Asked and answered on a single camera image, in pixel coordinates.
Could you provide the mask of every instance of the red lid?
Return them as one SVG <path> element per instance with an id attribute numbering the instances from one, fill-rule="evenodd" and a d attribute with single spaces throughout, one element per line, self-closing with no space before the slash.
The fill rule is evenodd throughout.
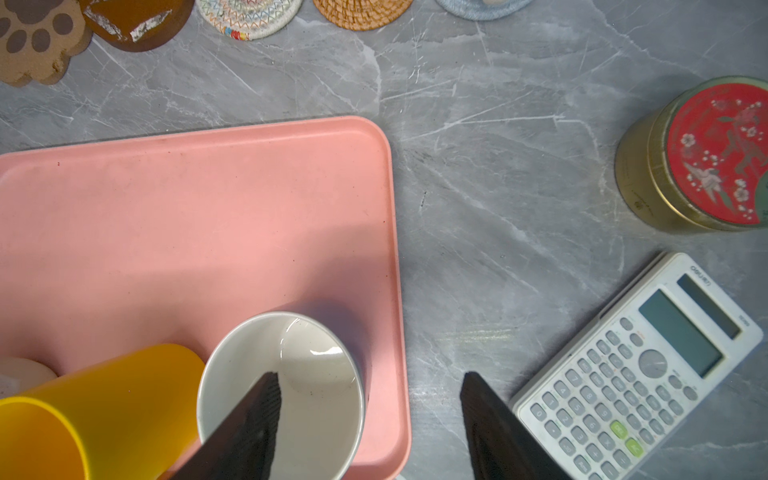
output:
<path id="1" fill-rule="evenodd" d="M 677 186 L 726 222 L 768 226 L 768 91 L 715 85 L 676 113 L 667 159 Z"/>

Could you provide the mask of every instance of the calculator button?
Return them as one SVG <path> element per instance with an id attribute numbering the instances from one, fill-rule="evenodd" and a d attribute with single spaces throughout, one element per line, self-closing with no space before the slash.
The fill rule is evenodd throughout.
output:
<path id="1" fill-rule="evenodd" d="M 634 391 L 639 393 L 640 396 L 648 395 L 648 389 L 645 388 L 645 385 L 643 385 L 641 382 L 634 383 Z"/>
<path id="2" fill-rule="evenodd" d="M 597 433 L 600 429 L 600 424 L 597 420 L 594 419 L 592 415 L 587 415 L 584 417 L 584 424 L 587 426 L 590 432 Z"/>
<path id="3" fill-rule="evenodd" d="M 672 398 L 672 395 L 663 386 L 656 387 L 656 395 L 660 396 L 662 400 L 668 402 Z"/>
<path id="4" fill-rule="evenodd" d="M 561 382 L 560 380 L 554 383 L 554 390 L 563 398 L 571 394 L 571 390 L 565 385 L 564 382 Z"/>
<path id="5" fill-rule="evenodd" d="M 622 468 L 629 468 L 630 465 L 632 465 L 632 462 L 630 462 L 627 454 L 621 450 L 614 452 L 614 460 L 616 460 L 616 463 L 619 464 L 619 466 Z"/>
<path id="6" fill-rule="evenodd" d="M 643 455 L 643 447 L 637 443 L 637 440 L 635 439 L 628 439 L 624 445 L 627 446 L 627 450 L 629 450 L 629 453 L 632 455 L 640 458 L 640 455 Z"/>
<path id="7" fill-rule="evenodd" d="M 620 414 L 622 414 L 622 415 L 626 415 L 626 414 L 628 414 L 628 413 L 629 413 L 629 409 L 628 409 L 628 408 L 627 408 L 627 406 L 624 404 L 624 402 L 622 402 L 621 400 L 617 400 L 617 401 L 614 403 L 614 407 L 616 407 L 616 410 L 618 410 L 618 411 L 619 411 L 619 413 L 620 413 Z"/>
<path id="8" fill-rule="evenodd" d="M 625 439 L 627 438 L 627 435 L 629 435 L 627 427 L 618 420 L 611 422 L 611 431 L 620 439 Z"/>
<path id="9" fill-rule="evenodd" d="M 598 348 L 602 353 L 605 353 L 606 355 L 611 351 L 610 346 L 602 340 L 598 340 Z"/>
<path id="10" fill-rule="evenodd" d="M 600 460 L 603 459 L 603 452 L 601 452 L 598 446 L 595 445 L 594 443 L 590 443 L 589 445 L 587 445 L 586 450 L 589 456 L 592 457 L 592 459 L 595 460 L 596 462 L 599 462 Z"/>
<path id="11" fill-rule="evenodd" d="M 683 383 L 676 376 L 670 375 L 670 378 L 667 380 L 670 381 L 670 385 L 672 385 L 675 389 L 679 390 L 683 388 Z"/>
<path id="12" fill-rule="evenodd" d="M 609 399 L 612 402 L 616 399 L 616 393 L 613 390 L 611 390 L 611 387 L 609 386 L 603 387 L 603 395 L 605 395 L 606 399 Z"/>
<path id="13" fill-rule="evenodd" d="M 624 366 L 624 362 L 621 361 L 618 355 L 615 353 L 612 353 L 609 355 L 608 359 L 611 361 L 611 363 L 614 364 L 614 366 L 618 369 Z"/>
<path id="14" fill-rule="evenodd" d="M 558 410 L 558 420 L 560 420 L 560 423 L 563 424 L 563 426 L 569 427 L 571 426 L 571 423 L 574 422 L 573 418 L 571 417 L 568 412 L 566 412 L 563 409 Z"/>
<path id="15" fill-rule="evenodd" d="M 674 423 L 674 419 L 672 418 L 672 415 L 667 410 L 662 410 L 659 412 L 659 417 L 666 423 L 667 425 L 672 425 Z"/>
<path id="16" fill-rule="evenodd" d="M 562 439 L 560 441 L 560 448 L 563 449 L 563 452 L 565 452 L 565 454 L 569 457 L 576 453 L 576 447 L 574 447 L 574 444 L 572 444 L 571 440 L 568 439 Z"/>
<path id="17" fill-rule="evenodd" d="M 629 383 L 634 382 L 637 380 L 637 377 L 634 376 L 634 372 L 632 370 L 629 370 L 627 367 L 624 367 L 621 369 L 621 376 L 624 377 Z"/>
<path id="18" fill-rule="evenodd" d="M 603 377 L 599 376 L 596 372 L 592 372 L 591 375 L 589 375 L 589 379 L 594 383 L 594 386 L 602 387 L 605 385 L 605 382 L 603 382 Z"/>
<path id="19" fill-rule="evenodd" d="M 602 470 L 605 476 L 608 477 L 608 480 L 616 480 L 616 478 L 619 478 L 619 471 L 610 462 L 605 462 L 603 465 L 600 465 L 600 470 Z"/>
<path id="20" fill-rule="evenodd" d="M 544 411 L 544 409 L 541 407 L 541 405 L 534 403 L 531 405 L 531 413 L 534 417 L 536 417 L 539 420 L 544 420 L 547 418 L 547 413 Z"/>
<path id="21" fill-rule="evenodd" d="M 584 404 L 579 402 L 575 397 L 568 400 L 568 406 L 571 407 L 571 410 L 578 416 L 582 416 L 587 411 L 584 409 Z"/>
<path id="22" fill-rule="evenodd" d="M 554 410 L 558 407 L 558 400 L 550 392 L 545 392 L 545 394 L 541 396 L 541 399 L 544 400 L 544 403 L 546 403 L 550 409 Z"/>
<path id="23" fill-rule="evenodd" d="M 645 397 L 645 401 L 648 402 L 648 406 L 650 406 L 654 410 L 658 410 L 661 408 L 661 404 L 658 400 L 656 400 L 656 397 L 649 395 Z"/>
<path id="24" fill-rule="evenodd" d="M 618 390 L 619 392 L 623 392 L 624 389 L 627 388 L 627 384 L 622 382 L 621 379 L 617 376 L 611 379 L 611 383 L 614 384 L 614 387 L 616 387 L 616 390 Z"/>
<path id="25" fill-rule="evenodd" d="M 555 422 L 552 422 L 551 420 L 549 422 L 546 422 L 544 424 L 544 428 L 547 429 L 547 432 L 549 432 L 549 435 L 552 435 L 553 439 L 556 439 L 560 436 L 560 427 Z"/>
<path id="26" fill-rule="evenodd" d="M 648 445 L 653 445 L 655 442 L 654 436 L 651 435 L 650 432 L 646 429 L 640 430 L 640 438 L 643 439 L 643 442 L 646 442 Z"/>
<path id="27" fill-rule="evenodd" d="M 623 343 L 619 345 L 618 350 L 621 356 L 623 356 L 625 359 L 632 358 L 632 350 L 630 350 L 629 347 L 624 345 Z"/>
<path id="28" fill-rule="evenodd" d="M 612 414 L 612 413 L 611 413 L 611 411 L 608 409 L 608 407 L 607 407 L 607 406 L 605 406 L 605 405 L 603 405 L 602 403 L 598 403 L 598 404 L 597 404 L 597 405 L 594 407 L 594 410 L 595 410 L 595 412 L 597 412 L 597 413 L 598 413 L 598 416 L 599 416 L 601 419 L 603 419 L 604 421 L 606 421 L 606 422 L 607 422 L 608 420 L 610 420 L 610 419 L 611 419 L 611 417 L 613 416 L 613 414 Z"/>
<path id="29" fill-rule="evenodd" d="M 657 350 L 646 350 L 637 359 L 640 371 L 648 378 L 659 379 L 667 373 L 667 357 Z"/>
<path id="30" fill-rule="evenodd" d="M 592 360 L 595 365 L 600 363 L 600 354 L 595 352 L 593 349 L 587 350 L 587 356 L 589 357 L 589 360 Z"/>
<path id="31" fill-rule="evenodd" d="M 663 426 L 661 426 L 661 424 L 659 423 L 659 421 L 658 421 L 658 420 L 656 420 L 656 419 L 651 419 L 651 421 L 650 421 L 650 422 L 648 422 L 648 425 L 650 425 L 650 427 L 651 427 L 651 428 L 654 430 L 654 432 L 656 432 L 658 435 L 663 435 L 663 434 L 664 434 L 664 427 L 663 427 Z"/>
<path id="32" fill-rule="evenodd" d="M 581 470 L 581 473 L 589 473 L 589 471 L 592 470 L 592 467 L 589 466 L 589 462 L 587 462 L 581 455 L 576 455 L 574 463 L 576 464 L 576 468 Z"/>
<path id="33" fill-rule="evenodd" d="M 592 367 L 589 365 L 589 362 L 587 360 L 579 359 L 577 363 L 578 363 L 578 368 L 580 368 L 582 372 L 589 373 L 592 371 Z"/>
<path id="34" fill-rule="evenodd" d="M 629 422 L 630 425 L 632 425 L 632 428 L 635 430 L 639 430 L 642 424 L 640 423 L 640 420 L 637 419 L 634 415 L 627 415 L 627 422 Z"/>
<path id="35" fill-rule="evenodd" d="M 587 443 L 587 434 L 584 433 L 584 430 L 581 429 L 581 427 L 574 427 L 573 430 L 571 430 L 571 435 L 574 436 L 577 442 L 581 443 L 582 445 L 584 443 Z"/>
<path id="36" fill-rule="evenodd" d="M 645 408 L 645 405 L 640 405 L 637 407 L 637 413 L 640 414 L 643 419 L 648 420 L 650 419 L 650 410 Z"/>
<path id="37" fill-rule="evenodd" d="M 689 400 L 695 400 L 699 398 L 699 396 L 696 394 L 696 390 L 690 388 L 689 386 L 683 389 L 683 395 L 685 395 Z"/>
<path id="38" fill-rule="evenodd" d="M 609 342 L 613 343 L 614 345 L 618 345 L 621 340 L 619 340 L 619 336 L 616 335 L 613 330 L 608 330 L 605 333 L 605 338 L 608 339 Z"/>
<path id="39" fill-rule="evenodd" d="M 585 386 L 583 389 L 580 390 L 581 398 L 587 401 L 587 403 L 594 403 L 598 396 L 594 394 L 591 388 L 588 386 Z"/>
<path id="40" fill-rule="evenodd" d="M 616 443 L 614 443 L 614 440 L 606 432 L 602 432 L 598 435 L 598 440 L 600 440 L 600 444 L 609 452 L 616 448 Z"/>
<path id="41" fill-rule="evenodd" d="M 627 390 L 624 392 L 624 398 L 629 402 L 630 405 L 636 406 L 638 403 L 640 403 L 640 400 L 637 399 L 635 394 Z"/>
<path id="42" fill-rule="evenodd" d="M 672 400 L 669 405 L 675 415 L 683 415 L 683 407 L 681 407 L 679 403 Z"/>
<path id="43" fill-rule="evenodd" d="M 614 370 L 608 366 L 607 363 L 600 364 L 600 371 L 603 372 L 603 375 L 605 375 L 607 378 L 611 378 L 614 375 Z"/>
<path id="44" fill-rule="evenodd" d="M 581 377 L 578 375 L 578 373 L 576 373 L 576 370 L 573 370 L 573 369 L 571 369 L 571 370 L 568 370 L 568 371 L 565 373 L 565 378 L 567 378 L 567 379 L 568 379 L 568 381 L 569 381 L 569 382 L 571 383 L 571 385 L 573 385 L 573 386 L 579 386 L 579 385 L 581 385 Z"/>

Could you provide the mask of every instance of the white scientific calculator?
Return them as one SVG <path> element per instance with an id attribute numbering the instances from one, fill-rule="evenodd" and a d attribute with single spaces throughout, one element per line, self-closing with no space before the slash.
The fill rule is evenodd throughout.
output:
<path id="1" fill-rule="evenodd" d="M 662 253 L 510 406 L 572 478 L 626 478 L 762 338 L 688 255 Z"/>

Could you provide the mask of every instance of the tray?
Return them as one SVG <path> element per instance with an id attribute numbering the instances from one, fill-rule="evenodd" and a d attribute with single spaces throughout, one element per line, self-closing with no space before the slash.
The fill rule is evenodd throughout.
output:
<path id="1" fill-rule="evenodd" d="M 344 117 L 0 156 L 0 356 L 58 374 L 155 343 L 207 359 L 248 317 L 341 304 L 370 339 L 345 480 L 411 445 L 392 156 Z"/>

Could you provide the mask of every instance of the marble countertop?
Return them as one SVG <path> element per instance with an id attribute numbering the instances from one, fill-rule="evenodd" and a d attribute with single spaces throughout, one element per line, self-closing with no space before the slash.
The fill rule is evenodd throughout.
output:
<path id="1" fill-rule="evenodd" d="M 392 145 L 413 446 L 407 480 L 472 477 L 458 392 L 505 399 L 659 250 L 689 253 L 768 329 L 768 231 L 671 236 L 614 180 L 637 119 L 707 78 L 768 78 L 764 0 L 534 0 L 488 23 L 415 0 L 355 33 L 305 0 L 261 41 L 193 12 L 144 54 L 94 37 L 52 87 L 0 85 L 0 153 L 358 114 Z M 633 476 L 768 476 L 762 343 Z"/>

